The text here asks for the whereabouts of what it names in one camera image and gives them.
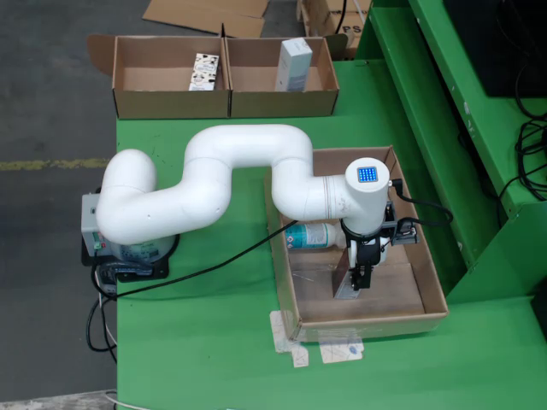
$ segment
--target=sticker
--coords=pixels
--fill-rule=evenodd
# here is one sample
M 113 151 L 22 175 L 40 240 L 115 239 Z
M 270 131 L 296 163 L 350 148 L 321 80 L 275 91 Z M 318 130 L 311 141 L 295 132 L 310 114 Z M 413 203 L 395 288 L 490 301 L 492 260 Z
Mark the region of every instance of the sticker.
M 270 324 L 275 351 L 277 353 L 290 353 L 294 367 L 306 367 L 309 364 L 308 350 L 299 342 L 293 342 L 287 338 L 280 310 L 270 312 Z
M 328 230 L 325 224 L 294 225 L 285 233 L 287 248 L 326 248 Z
M 323 363 L 339 363 L 341 361 L 361 360 L 365 347 L 362 340 L 350 338 L 345 342 L 319 342 Z

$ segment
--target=cardboard tray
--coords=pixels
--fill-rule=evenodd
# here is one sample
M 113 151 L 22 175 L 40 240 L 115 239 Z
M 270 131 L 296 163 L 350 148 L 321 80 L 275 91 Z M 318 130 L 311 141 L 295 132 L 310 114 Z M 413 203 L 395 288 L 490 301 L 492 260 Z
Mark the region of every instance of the cardboard tray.
M 93 65 L 112 76 L 121 119 L 226 118 L 229 80 L 224 38 L 94 34 Z M 213 91 L 188 91 L 196 53 L 219 56 Z
M 332 115 L 338 80 L 324 38 L 306 38 L 313 51 L 304 92 L 276 92 L 281 42 L 286 38 L 227 38 L 231 117 Z
M 408 193 L 392 147 L 316 150 L 314 172 L 316 176 L 343 174 L 353 160 L 367 156 L 383 161 L 391 178 L 401 178 Z M 265 179 L 265 191 L 268 229 L 274 232 L 290 220 L 274 206 L 271 173 Z M 417 218 L 414 205 L 400 200 L 393 189 L 390 199 L 399 218 Z M 319 342 L 433 330 L 448 314 L 448 307 L 423 230 L 419 225 L 417 230 L 419 243 L 388 247 L 386 262 L 373 271 L 371 288 L 361 290 L 355 300 L 333 297 L 332 274 L 342 256 L 341 249 L 289 252 L 285 234 L 274 237 L 270 241 L 273 265 L 288 337 L 299 342 Z

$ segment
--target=white product box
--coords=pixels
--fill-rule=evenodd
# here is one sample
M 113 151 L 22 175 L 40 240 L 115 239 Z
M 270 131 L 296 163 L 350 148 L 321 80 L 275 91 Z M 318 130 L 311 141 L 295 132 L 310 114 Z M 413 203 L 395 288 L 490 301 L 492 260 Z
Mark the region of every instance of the white product box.
M 194 72 L 191 75 L 188 91 L 212 91 L 215 89 L 216 69 L 219 66 L 219 56 L 211 54 L 196 54 Z
M 303 38 L 281 42 L 276 91 L 304 91 L 313 52 Z

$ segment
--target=gray floor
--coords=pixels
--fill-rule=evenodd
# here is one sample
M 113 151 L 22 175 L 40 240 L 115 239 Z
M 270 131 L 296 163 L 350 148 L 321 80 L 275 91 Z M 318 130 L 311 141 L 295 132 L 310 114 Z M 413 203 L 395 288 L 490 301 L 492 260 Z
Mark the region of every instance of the gray floor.
M 103 169 L 47 161 L 115 152 L 110 82 L 89 63 L 88 34 L 200 34 L 141 20 L 148 2 L 0 0 L 0 401 L 115 387 L 111 359 L 85 345 L 97 295 L 79 263 L 80 198 Z M 272 0 L 263 37 L 303 35 L 294 16 L 295 0 Z

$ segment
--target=cardboard box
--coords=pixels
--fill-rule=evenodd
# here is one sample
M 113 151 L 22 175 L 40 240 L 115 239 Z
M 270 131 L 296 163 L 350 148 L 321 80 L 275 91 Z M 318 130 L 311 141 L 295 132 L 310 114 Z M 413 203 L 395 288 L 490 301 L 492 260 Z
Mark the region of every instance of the cardboard box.
M 91 62 L 112 76 L 121 119 L 226 118 L 229 80 L 223 38 L 91 35 Z M 213 91 L 188 91 L 197 53 L 220 57 Z
M 275 91 L 281 42 L 285 39 L 226 39 L 233 118 L 332 114 L 339 87 L 324 38 L 305 39 L 313 51 L 306 90 Z
M 357 2 L 365 18 L 371 2 L 372 0 L 358 0 Z M 321 26 L 325 24 L 329 15 L 340 16 L 342 14 L 344 0 L 308 0 L 304 5 L 307 6 L 310 18 Z M 359 9 L 353 0 L 348 0 L 345 12 L 346 15 L 359 14 Z
M 282 41 L 275 90 L 304 91 L 312 54 L 312 50 L 303 38 Z
M 323 23 L 323 26 L 320 29 L 320 34 L 322 36 L 327 36 L 334 34 L 338 28 L 338 23 L 340 22 L 340 15 L 330 14 Z M 361 16 L 357 13 L 346 13 L 342 26 L 340 27 L 340 32 L 353 32 L 356 38 L 360 38 L 362 35 L 363 24 Z
M 393 179 L 408 186 L 392 147 L 369 149 L 319 149 L 314 151 L 316 176 L 343 174 L 355 159 L 370 156 L 383 161 Z M 271 173 L 265 179 L 268 229 L 278 230 L 290 220 L 275 208 Z M 417 218 L 412 203 L 390 189 L 399 218 Z M 341 249 L 286 248 L 285 234 L 270 241 L 279 305 L 285 332 L 299 342 L 343 341 L 348 337 L 390 337 L 431 331 L 448 314 L 437 271 L 421 226 L 420 242 L 388 247 L 384 264 L 374 268 L 370 289 L 355 300 L 333 297 L 332 273 L 343 254 Z
M 151 0 L 144 20 L 220 32 L 230 37 L 260 37 L 268 0 Z

